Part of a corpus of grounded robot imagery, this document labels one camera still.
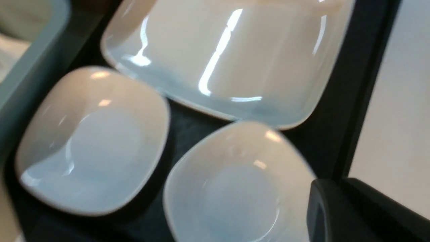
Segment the gray container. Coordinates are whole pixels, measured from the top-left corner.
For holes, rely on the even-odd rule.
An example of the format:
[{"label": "gray container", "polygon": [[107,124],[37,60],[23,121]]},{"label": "gray container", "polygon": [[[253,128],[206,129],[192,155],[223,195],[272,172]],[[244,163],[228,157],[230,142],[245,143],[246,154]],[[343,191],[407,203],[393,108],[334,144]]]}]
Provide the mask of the gray container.
[{"label": "gray container", "polygon": [[[70,3],[68,0],[49,0],[49,3],[50,20],[0,84],[0,179],[5,160],[18,143],[37,101],[70,64],[70,54],[62,51]],[[22,241],[6,191],[3,181],[0,182],[0,241]]]}]

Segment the glossy surface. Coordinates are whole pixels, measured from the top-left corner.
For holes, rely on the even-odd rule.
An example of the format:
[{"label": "glossy surface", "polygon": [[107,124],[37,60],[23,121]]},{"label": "glossy surface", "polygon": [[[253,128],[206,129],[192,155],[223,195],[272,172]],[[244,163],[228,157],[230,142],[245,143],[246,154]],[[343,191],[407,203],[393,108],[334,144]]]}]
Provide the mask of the glossy surface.
[{"label": "glossy surface", "polygon": [[282,134],[256,122],[234,123],[174,166],[164,211],[177,242],[305,242],[314,179]]},{"label": "glossy surface", "polygon": [[350,168],[430,219],[430,1],[402,1]]},{"label": "glossy surface", "polygon": [[144,186],[162,154],[170,111],[149,86],[107,68],[64,76],[19,145],[21,185],[72,214],[111,213]]},{"label": "glossy surface", "polygon": [[29,45],[30,42],[12,39],[0,33],[0,83]]},{"label": "glossy surface", "polygon": [[307,119],[353,0],[125,0],[101,51],[120,72],[227,119],[287,129]]}]

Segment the ceramic dish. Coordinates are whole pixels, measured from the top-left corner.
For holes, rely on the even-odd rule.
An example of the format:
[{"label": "ceramic dish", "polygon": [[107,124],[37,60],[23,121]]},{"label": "ceramic dish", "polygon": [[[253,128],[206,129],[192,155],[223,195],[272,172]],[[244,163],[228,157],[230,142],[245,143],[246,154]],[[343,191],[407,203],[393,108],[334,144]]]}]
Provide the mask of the ceramic dish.
[{"label": "ceramic dish", "polygon": [[226,120],[288,129],[317,105],[353,0],[125,0],[101,40],[120,72]]},{"label": "ceramic dish", "polygon": [[0,83],[29,45],[30,42],[12,39],[0,33]]},{"label": "ceramic dish", "polygon": [[177,242],[309,241],[315,175],[265,124],[239,122],[209,135],[170,172],[164,212]]},{"label": "ceramic dish", "polygon": [[106,68],[64,76],[19,145],[21,185],[44,203],[79,215],[111,213],[153,173],[169,130],[167,101]]}]

